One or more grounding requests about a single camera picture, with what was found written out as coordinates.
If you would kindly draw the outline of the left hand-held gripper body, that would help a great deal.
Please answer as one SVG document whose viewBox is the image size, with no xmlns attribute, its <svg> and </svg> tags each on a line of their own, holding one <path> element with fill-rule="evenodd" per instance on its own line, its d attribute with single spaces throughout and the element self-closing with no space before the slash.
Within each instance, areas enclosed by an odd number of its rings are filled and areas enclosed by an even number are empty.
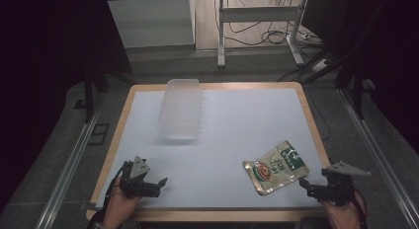
<svg viewBox="0 0 419 229">
<path fill-rule="evenodd" d="M 122 176 L 120 187 L 124 194 L 129 197 L 144 197 L 147 187 L 157 187 L 157 184 L 146 183 L 143 179 L 149 172 L 150 168 L 145 161 L 136 156 L 133 161 L 125 161 L 122 167 Z"/>
</svg>

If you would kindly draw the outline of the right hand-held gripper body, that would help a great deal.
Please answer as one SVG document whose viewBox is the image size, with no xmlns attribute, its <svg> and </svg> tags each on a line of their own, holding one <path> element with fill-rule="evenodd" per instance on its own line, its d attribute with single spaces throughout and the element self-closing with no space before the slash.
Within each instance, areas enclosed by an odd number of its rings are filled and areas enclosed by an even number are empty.
<svg viewBox="0 0 419 229">
<path fill-rule="evenodd" d="M 335 205 L 345 205 L 355 197 L 352 177 L 370 177 L 372 173 L 340 161 L 323 169 L 322 175 L 327 180 L 323 200 L 331 201 Z"/>
</svg>

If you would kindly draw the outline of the person's right hand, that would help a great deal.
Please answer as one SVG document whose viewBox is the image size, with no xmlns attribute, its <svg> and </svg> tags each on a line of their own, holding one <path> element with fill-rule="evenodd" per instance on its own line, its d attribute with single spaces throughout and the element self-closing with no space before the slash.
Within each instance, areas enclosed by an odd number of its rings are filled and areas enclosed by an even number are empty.
<svg viewBox="0 0 419 229">
<path fill-rule="evenodd" d="M 361 229 L 362 216 L 352 202 L 344 206 L 336 206 L 330 201 L 321 201 L 321 204 L 333 229 Z"/>
</svg>

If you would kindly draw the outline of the person's left hand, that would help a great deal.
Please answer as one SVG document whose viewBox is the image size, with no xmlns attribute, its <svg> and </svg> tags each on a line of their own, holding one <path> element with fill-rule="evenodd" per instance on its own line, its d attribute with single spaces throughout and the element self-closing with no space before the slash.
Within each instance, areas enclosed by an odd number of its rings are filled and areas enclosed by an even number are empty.
<svg viewBox="0 0 419 229">
<path fill-rule="evenodd" d="M 117 178 L 109 198 L 102 224 L 106 229 L 119 229 L 135 212 L 140 197 L 127 197 L 120 187 L 121 178 Z"/>
</svg>

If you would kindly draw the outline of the green and gold food packet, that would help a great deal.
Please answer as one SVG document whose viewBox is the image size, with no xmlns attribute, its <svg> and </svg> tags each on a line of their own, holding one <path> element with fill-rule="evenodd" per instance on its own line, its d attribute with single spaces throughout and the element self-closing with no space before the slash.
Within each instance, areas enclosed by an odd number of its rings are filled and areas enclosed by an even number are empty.
<svg viewBox="0 0 419 229">
<path fill-rule="evenodd" d="M 256 160 L 244 161 L 242 165 L 259 195 L 283 188 L 309 173 L 300 155 L 286 140 Z"/>
</svg>

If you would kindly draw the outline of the clear plastic container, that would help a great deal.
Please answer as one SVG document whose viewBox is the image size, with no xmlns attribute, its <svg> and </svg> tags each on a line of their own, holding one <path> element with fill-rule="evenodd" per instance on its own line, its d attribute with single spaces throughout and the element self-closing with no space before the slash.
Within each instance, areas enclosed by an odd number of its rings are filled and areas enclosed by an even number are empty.
<svg viewBox="0 0 419 229">
<path fill-rule="evenodd" d="M 158 119 L 163 134 L 169 139 L 196 139 L 201 131 L 203 98 L 199 80 L 170 80 Z"/>
</svg>

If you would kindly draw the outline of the black metal stand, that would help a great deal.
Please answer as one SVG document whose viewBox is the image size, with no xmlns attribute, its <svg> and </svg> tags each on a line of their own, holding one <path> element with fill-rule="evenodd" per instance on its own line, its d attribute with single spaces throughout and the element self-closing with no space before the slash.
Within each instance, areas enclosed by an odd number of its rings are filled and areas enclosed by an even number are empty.
<svg viewBox="0 0 419 229">
<path fill-rule="evenodd" d="M 362 96 L 363 96 L 363 73 L 361 63 L 356 60 L 354 55 L 347 55 L 342 60 L 341 70 L 335 79 L 335 85 L 338 88 L 346 88 L 350 81 L 353 84 L 353 109 L 360 119 L 364 118 L 362 112 Z"/>
<path fill-rule="evenodd" d="M 106 93 L 110 84 L 102 71 L 86 69 L 84 72 L 86 123 L 91 120 L 94 113 L 93 87 L 96 87 L 100 93 Z"/>
</svg>

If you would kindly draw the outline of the white power strip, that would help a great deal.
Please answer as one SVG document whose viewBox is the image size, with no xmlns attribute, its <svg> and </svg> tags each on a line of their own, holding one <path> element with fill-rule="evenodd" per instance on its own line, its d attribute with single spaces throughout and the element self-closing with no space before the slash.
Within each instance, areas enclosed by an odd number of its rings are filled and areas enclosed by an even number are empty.
<svg viewBox="0 0 419 229">
<path fill-rule="evenodd" d="M 311 68 L 311 70 L 313 71 L 313 72 L 318 72 L 318 71 L 320 71 L 320 70 L 322 70 L 322 69 L 324 69 L 326 66 L 328 66 L 329 64 L 331 63 L 331 61 L 330 60 L 328 60 L 328 59 L 321 59 L 317 64 L 315 64 L 312 68 Z"/>
</svg>

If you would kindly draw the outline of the metal floor rail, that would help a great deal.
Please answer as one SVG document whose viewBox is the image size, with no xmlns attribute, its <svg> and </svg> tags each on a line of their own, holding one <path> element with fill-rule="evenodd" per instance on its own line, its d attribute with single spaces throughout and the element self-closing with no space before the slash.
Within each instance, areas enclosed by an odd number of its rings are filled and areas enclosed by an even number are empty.
<svg viewBox="0 0 419 229">
<path fill-rule="evenodd" d="M 93 111 L 90 120 L 84 124 L 81 134 L 79 135 L 75 146 L 73 147 L 61 174 L 49 196 L 48 201 L 43 208 L 42 214 L 36 224 L 35 229 L 51 229 L 57 213 L 63 203 L 68 192 L 72 179 L 75 175 L 79 162 L 84 154 L 88 140 L 91 136 L 93 128 L 97 122 L 103 105 L 103 100 L 97 102 L 97 107 Z"/>
<path fill-rule="evenodd" d="M 381 148 L 377 144 L 377 141 L 373 137 L 367 124 L 357 115 L 353 108 L 353 102 L 350 95 L 344 89 L 338 89 L 337 92 L 342 98 L 349 116 L 353 120 L 355 127 L 360 132 L 367 149 L 376 163 L 382 178 L 386 182 L 410 229 L 419 229 L 419 210 L 417 209 L 411 196 L 408 194 L 408 191 L 390 167 L 389 162 L 383 155 Z"/>
</svg>

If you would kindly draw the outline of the black floor bracket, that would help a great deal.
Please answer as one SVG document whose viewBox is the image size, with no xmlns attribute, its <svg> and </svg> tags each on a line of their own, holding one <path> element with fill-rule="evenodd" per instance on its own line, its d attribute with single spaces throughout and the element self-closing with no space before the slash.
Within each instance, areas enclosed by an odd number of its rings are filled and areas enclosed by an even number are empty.
<svg viewBox="0 0 419 229">
<path fill-rule="evenodd" d="M 101 146 L 105 143 L 110 125 L 108 123 L 97 123 L 90 134 L 88 145 Z"/>
</svg>

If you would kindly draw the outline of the white metal desk frame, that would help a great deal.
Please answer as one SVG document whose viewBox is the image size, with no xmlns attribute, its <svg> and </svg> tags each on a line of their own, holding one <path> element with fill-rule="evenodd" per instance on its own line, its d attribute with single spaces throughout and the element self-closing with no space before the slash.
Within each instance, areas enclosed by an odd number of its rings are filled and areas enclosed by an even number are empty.
<svg viewBox="0 0 419 229">
<path fill-rule="evenodd" d="M 286 42 L 297 66 L 303 64 L 303 59 L 296 47 L 296 34 L 302 19 L 306 0 L 300 0 L 297 6 L 288 7 L 250 7 L 229 8 L 224 7 L 223 0 L 218 0 L 218 47 L 217 66 L 225 66 L 225 23 L 250 23 L 250 22 L 293 22 L 293 29 L 286 35 Z"/>
</svg>

